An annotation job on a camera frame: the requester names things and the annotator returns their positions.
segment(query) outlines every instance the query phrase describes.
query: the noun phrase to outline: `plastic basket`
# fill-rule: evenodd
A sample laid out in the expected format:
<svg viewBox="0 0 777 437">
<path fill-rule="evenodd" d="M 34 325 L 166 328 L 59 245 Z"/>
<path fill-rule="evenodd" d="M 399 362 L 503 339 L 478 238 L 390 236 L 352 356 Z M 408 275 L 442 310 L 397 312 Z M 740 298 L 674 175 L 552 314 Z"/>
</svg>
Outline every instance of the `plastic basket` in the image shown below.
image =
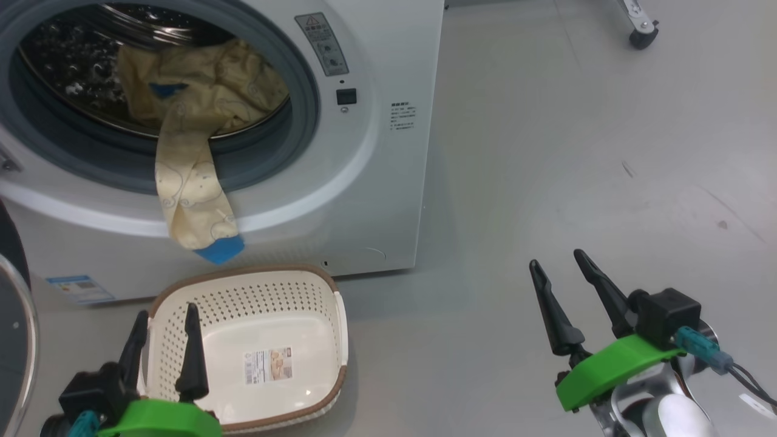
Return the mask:
<svg viewBox="0 0 777 437">
<path fill-rule="evenodd" d="M 334 281 L 306 265 L 208 274 L 165 290 L 150 311 L 151 398 L 178 401 L 188 302 L 200 310 L 213 411 L 225 434 L 267 431 L 324 415 L 348 362 L 345 307 Z"/>
</svg>

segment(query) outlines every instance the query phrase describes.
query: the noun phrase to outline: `label sticker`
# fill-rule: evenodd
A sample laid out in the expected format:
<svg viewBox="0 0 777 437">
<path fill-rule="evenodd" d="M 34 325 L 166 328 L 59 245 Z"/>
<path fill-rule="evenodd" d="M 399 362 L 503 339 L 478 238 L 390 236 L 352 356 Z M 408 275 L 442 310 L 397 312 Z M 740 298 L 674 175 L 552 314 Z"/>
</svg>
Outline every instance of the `label sticker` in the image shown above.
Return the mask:
<svg viewBox="0 0 777 437">
<path fill-rule="evenodd" d="M 404 131 L 416 127 L 416 107 L 410 102 L 398 102 L 391 104 L 392 131 Z"/>
<path fill-rule="evenodd" d="M 741 395 L 739 395 L 739 398 L 743 400 L 747 405 L 750 405 L 754 410 L 763 414 L 767 418 L 770 418 L 772 420 L 777 419 L 777 414 L 775 414 L 774 411 L 768 409 L 762 403 L 750 397 L 750 395 L 742 393 Z"/>
<path fill-rule="evenodd" d="M 86 275 L 46 278 L 46 281 L 79 305 L 116 300 L 103 287 L 100 287 L 93 279 Z"/>
<path fill-rule="evenodd" d="M 308 38 L 313 51 L 318 55 L 324 74 L 328 76 L 345 75 L 348 73 L 348 64 L 345 62 L 340 43 L 337 42 L 329 22 L 321 12 L 296 16 L 302 32 Z"/>
<path fill-rule="evenodd" d="M 267 349 L 243 354 L 243 375 L 247 386 L 291 379 L 291 348 Z"/>
</svg>

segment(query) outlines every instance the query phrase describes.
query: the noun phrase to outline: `black button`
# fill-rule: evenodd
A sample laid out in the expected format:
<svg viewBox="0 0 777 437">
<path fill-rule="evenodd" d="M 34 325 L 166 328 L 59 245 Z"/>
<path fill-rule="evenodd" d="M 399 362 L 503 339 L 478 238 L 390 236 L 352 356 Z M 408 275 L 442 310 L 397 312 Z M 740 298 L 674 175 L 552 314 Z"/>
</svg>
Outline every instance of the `black button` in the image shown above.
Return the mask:
<svg viewBox="0 0 777 437">
<path fill-rule="evenodd" d="M 338 105 L 353 105 L 356 103 L 356 89 L 338 89 L 337 90 L 337 104 Z"/>
</svg>

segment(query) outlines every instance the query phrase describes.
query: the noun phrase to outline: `metal stand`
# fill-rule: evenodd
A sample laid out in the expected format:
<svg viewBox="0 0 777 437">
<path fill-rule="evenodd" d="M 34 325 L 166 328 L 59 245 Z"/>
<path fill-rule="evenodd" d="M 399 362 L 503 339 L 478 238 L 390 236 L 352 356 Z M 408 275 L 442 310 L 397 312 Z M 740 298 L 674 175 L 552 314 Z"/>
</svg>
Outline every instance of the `metal stand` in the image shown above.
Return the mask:
<svg viewBox="0 0 777 437">
<path fill-rule="evenodd" d="M 658 35 L 657 21 L 651 21 L 638 0 L 618 0 L 624 12 L 634 25 L 634 31 L 629 35 L 629 42 L 637 50 L 644 50 Z"/>
</svg>

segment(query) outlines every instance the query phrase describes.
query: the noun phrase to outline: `washing machine door opening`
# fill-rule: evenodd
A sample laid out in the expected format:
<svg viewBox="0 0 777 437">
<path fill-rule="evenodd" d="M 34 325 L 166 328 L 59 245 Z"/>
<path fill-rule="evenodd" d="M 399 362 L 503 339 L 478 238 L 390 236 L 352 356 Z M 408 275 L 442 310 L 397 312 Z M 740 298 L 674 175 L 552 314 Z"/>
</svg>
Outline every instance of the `washing machine door opening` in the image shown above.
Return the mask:
<svg viewBox="0 0 777 437">
<path fill-rule="evenodd" d="M 270 77 L 267 72 L 274 75 L 277 85 L 265 84 L 258 117 L 230 122 L 211 137 L 225 191 L 280 172 L 312 140 L 320 103 L 308 62 L 269 19 L 242 2 L 43 0 L 34 13 L 19 13 L 13 6 L 23 1 L 0 5 L 0 29 L 5 29 L 0 30 L 0 93 L 12 97 L 0 100 L 0 124 L 64 170 L 110 187 L 156 194 L 161 120 L 139 119 L 138 111 L 130 110 L 128 100 L 135 98 L 137 108 L 140 97 L 127 96 L 121 83 L 127 53 L 166 59 L 171 51 L 189 53 L 182 47 L 197 51 L 242 44 L 258 54 L 263 73 L 258 78 L 257 70 L 250 70 L 253 82 Z M 120 51 L 125 75 L 117 67 Z"/>
</svg>

